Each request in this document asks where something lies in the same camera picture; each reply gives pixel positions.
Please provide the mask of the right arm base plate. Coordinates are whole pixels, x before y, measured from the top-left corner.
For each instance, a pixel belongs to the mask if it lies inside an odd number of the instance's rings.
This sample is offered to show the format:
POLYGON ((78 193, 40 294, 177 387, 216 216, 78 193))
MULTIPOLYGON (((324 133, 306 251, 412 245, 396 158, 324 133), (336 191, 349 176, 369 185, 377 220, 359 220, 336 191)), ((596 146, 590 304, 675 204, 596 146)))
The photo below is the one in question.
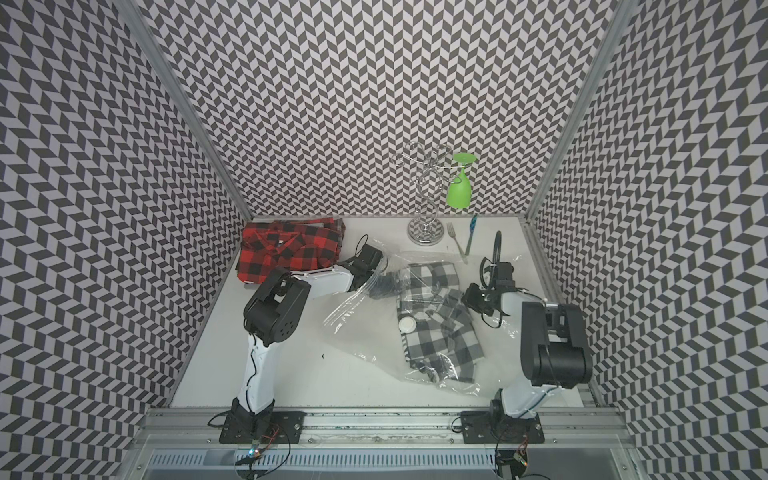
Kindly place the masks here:
POLYGON ((539 417, 515 419, 501 415, 498 419, 488 411, 462 411, 451 423, 453 433, 460 434, 465 444, 523 444, 545 442, 539 417))

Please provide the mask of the grey white checked shirt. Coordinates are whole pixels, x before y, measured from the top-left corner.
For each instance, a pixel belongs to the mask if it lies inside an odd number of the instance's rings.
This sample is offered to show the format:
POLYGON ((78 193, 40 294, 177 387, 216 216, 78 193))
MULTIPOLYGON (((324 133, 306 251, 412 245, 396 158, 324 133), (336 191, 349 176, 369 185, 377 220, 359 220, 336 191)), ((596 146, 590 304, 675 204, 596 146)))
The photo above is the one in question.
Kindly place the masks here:
POLYGON ((375 300, 395 300, 397 323, 403 316, 416 319, 413 333, 399 331, 404 358, 432 383, 473 384, 484 358, 462 294, 456 266, 446 261, 410 263, 377 278, 369 291, 375 300))

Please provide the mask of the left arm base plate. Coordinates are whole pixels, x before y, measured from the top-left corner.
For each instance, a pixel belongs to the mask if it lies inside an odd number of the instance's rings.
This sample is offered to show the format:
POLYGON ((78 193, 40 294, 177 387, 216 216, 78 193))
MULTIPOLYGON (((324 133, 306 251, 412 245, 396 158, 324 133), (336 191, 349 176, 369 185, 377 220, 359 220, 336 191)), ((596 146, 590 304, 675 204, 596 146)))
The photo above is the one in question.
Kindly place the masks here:
POLYGON ((277 411, 238 418, 228 412, 221 428, 220 444, 298 444, 306 414, 299 410, 277 411))

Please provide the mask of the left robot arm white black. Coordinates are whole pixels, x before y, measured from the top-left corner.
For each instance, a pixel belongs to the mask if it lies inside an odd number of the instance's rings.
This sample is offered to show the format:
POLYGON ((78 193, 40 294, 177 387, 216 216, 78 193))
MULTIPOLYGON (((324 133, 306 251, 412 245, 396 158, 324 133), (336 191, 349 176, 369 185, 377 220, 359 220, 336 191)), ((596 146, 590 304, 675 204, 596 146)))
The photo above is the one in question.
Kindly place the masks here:
POLYGON ((233 414, 258 416, 272 407, 282 343, 296 331, 307 302, 359 289, 383 259, 381 253, 360 254, 328 268, 299 272, 277 267, 268 274, 243 310, 248 354, 233 414))

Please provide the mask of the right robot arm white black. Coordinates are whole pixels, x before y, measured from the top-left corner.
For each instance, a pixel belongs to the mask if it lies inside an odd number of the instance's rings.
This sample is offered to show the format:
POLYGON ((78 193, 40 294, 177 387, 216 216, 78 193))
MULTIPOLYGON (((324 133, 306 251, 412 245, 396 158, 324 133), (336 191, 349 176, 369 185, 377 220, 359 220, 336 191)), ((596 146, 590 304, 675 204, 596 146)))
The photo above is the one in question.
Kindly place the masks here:
POLYGON ((483 288, 470 284, 462 296, 483 318, 498 314, 519 325, 522 378, 500 389, 491 403, 496 419, 528 420, 561 390, 587 384, 593 361, 582 310, 573 304, 551 303, 522 289, 483 288))

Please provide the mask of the clear vacuum bag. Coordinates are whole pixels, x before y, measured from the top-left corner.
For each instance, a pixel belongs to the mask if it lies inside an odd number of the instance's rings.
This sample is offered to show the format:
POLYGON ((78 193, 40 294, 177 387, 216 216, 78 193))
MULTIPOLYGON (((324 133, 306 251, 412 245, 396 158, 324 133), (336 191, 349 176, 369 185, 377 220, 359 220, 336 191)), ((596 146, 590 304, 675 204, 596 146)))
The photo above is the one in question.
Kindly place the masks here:
POLYGON ((357 290, 324 299, 324 339, 397 380, 490 398, 523 377, 521 330, 463 303, 479 266, 456 253, 386 252, 357 290))

